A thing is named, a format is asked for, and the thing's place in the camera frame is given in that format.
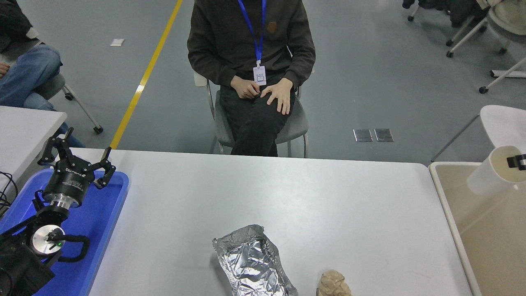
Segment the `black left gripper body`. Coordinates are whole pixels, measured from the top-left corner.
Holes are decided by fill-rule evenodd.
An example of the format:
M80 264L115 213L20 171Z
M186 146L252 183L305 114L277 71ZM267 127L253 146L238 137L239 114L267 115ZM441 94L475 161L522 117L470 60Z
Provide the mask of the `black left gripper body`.
M83 204L95 174L93 170L88 170L88 161L74 159L73 164L66 159L56 162L55 170L42 193L45 201L51 202L54 196L63 195L71 197L75 205Z

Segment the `lanyard person's right hand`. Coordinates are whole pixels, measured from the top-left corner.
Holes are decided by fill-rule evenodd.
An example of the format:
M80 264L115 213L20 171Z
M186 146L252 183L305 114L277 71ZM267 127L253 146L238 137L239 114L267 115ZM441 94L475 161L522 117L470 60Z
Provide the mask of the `lanyard person's right hand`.
M231 87L241 99L254 99L260 94L259 85L251 80L235 75L230 82Z

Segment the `lanyard person's left hand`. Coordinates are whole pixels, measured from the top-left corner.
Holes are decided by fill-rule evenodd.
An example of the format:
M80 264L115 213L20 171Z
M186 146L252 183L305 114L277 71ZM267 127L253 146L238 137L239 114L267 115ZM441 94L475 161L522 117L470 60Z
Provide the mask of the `lanyard person's left hand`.
M261 98L270 94L267 100L267 105L271 105L273 101L277 103L277 112L287 116L291 112L291 90L293 83L287 78L281 78L280 81L272 86L267 86L261 92Z

